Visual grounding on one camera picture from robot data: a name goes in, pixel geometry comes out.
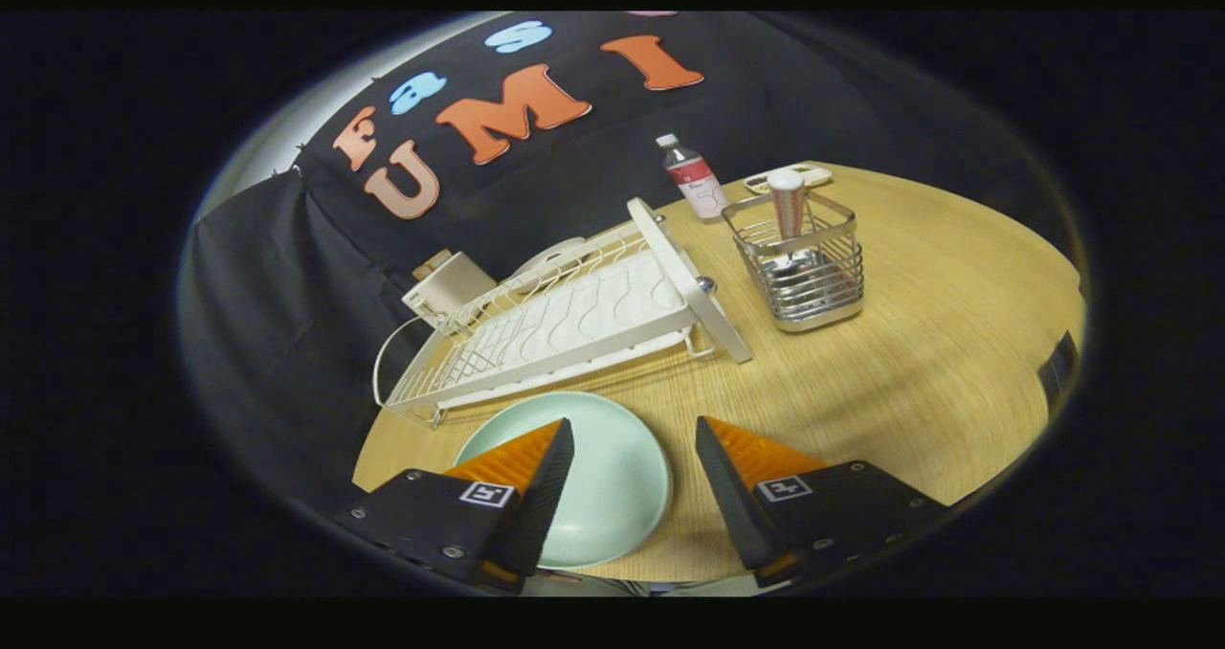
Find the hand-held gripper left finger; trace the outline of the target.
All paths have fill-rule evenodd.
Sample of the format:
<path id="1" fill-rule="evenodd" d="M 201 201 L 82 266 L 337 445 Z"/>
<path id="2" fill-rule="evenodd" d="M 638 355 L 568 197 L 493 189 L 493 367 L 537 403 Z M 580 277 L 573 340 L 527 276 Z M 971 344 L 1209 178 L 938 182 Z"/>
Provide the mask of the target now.
<path id="1" fill-rule="evenodd" d="M 466 591 L 518 595 L 539 567 L 573 456 L 572 422 L 556 419 L 446 473 L 412 467 L 334 522 Z"/>

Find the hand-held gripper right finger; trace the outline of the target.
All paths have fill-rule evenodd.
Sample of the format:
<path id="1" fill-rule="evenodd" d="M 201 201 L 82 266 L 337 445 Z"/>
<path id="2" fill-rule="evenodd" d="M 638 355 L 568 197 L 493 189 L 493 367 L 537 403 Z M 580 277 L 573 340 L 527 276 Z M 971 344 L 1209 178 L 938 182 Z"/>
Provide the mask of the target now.
<path id="1" fill-rule="evenodd" d="M 838 582 L 930 534 L 948 505 L 870 460 L 827 464 L 701 416 L 695 445 L 730 541 L 758 587 Z"/>

